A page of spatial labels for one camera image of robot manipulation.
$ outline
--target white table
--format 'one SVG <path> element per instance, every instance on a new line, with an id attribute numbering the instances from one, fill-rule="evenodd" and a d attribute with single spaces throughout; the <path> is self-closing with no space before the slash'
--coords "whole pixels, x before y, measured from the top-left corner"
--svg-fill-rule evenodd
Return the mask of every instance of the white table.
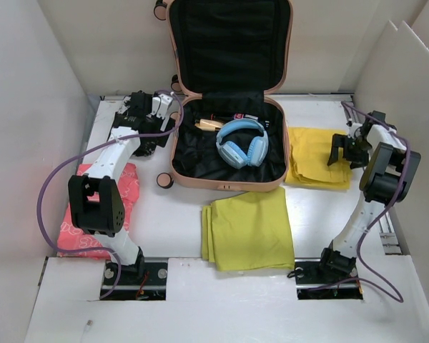
<path id="1" fill-rule="evenodd" d="M 275 96 L 288 125 L 346 129 L 340 100 L 346 96 Z M 89 146 L 105 141 L 120 101 L 103 101 Z M 405 297 L 397 304 L 369 287 L 364 300 L 297 300 L 285 271 L 219 273 L 201 261 L 202 205 L 233 193 L 160 189 L 169 170 L 170 145 L 150 158 L 133 158 L 140 180 L 131 238 L 148 257 L 170 259 L 165 302 L 88 302 L 97 299 L 103 262 L 49 260 L 27 342 L 429 342 L 429 308 L 410 257 L 386 256 L 373 230 L 365 259 Z M 87 156 L 89 163 L 97 156 Z M 343 228 L 358 200 L 361 171 L 346 192 L 284 186 L 296 257 L 318 257 Z M 362 277 L 378 281 L 362 266 Z"/>

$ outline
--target headphones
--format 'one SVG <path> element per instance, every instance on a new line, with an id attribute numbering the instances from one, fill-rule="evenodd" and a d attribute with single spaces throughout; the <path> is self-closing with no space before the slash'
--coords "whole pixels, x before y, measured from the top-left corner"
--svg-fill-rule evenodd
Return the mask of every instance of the headphones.
<path id="1" fill-rule="evenodd" d="M 224 137 L 240 129 L 257 129 L 262 133 L 262 136 L 253 138 L 247 154 L 233 141 L 226 141 L 224 144 L 221 144 Z M 264 127 L 257 121 L 252 119 L 237 119 L 229 121 L 220 129 L 216 136 L 216 147 L 222 159 L 236 169 L 240 169 L 246 165 L 260 166 L 269 150 L 269 137 Z"/>

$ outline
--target red cloth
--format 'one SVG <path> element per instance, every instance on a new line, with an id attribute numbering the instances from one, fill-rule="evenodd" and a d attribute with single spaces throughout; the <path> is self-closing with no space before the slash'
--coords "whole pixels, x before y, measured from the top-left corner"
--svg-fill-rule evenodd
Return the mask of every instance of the red cloth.
<path id="1" fill-rule="evenodd" d="M 77 175 L 82 175 L 91 164 L 80 164 Z M 126 164 L 118 182 L 118 190 L 121 194 L 122 203 L 125 208 L 124 228 L 129 231 L 130 216 L 135 202 L 139 198 L 139 182 L 137 168 L 134 164 Z M 98 200 L 99 195 L 92 197 L 93 200 Z M 91 247 L 101 247 L 102 245 L 92 235 L 84 234 L 81 229 L 74 227 L 72 224 L 72 214 L 70 206 L 66 209 L 64 221 L 60 226 L 60 235 L 57 240 L 57 246 L 62 249 L 73 250 Z M 81 252 L 78 254 L 70 254 L 69 256 L 83 256 L 94 258 L 109 258 L 108 252 L 102 250 L 94 250 L 92 252 Z"/>

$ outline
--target open suitcase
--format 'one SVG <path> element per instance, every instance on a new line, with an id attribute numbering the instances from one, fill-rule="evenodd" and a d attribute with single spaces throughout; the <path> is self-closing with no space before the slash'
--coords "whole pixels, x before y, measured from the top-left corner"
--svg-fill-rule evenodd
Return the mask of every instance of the open suitcase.
<path id="1" fill-rule="evenodd" d="M 292 26 L 288 0 L 174 0 L 167 5 L 179 82 L 188 96 L 174 138 L 171 172 L 185 187 L 268 192 L 289 167 L 289 139 L 282 107 L 267 94 L 286 77 Z M 235 169 L 219 155 L 217 132 L 200 119 L 249 114 L 267 122 L 269 149 L 260 166 Z M 247 151 L 253 129 L 231 133 Z"/>

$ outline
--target yellow towel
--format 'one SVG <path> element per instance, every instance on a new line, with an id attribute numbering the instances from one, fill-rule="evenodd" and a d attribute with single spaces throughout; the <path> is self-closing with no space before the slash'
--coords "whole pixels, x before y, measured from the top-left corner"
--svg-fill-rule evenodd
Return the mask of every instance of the yellow towel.
<path id="1" fill-rule="evenodd" d="M 220 271 L 294 269 L 285 190 L 222 199 L 202 211 L 202 258 Z"/>
<path id="2" fill-rule="evenodd" d="M 339 160 L 327 166 L 333 134 L 338 130 L 288 127 L 291 154 L 290 169 L 285 182 L 326 189 L 349 189 L 350 164 Z"/>

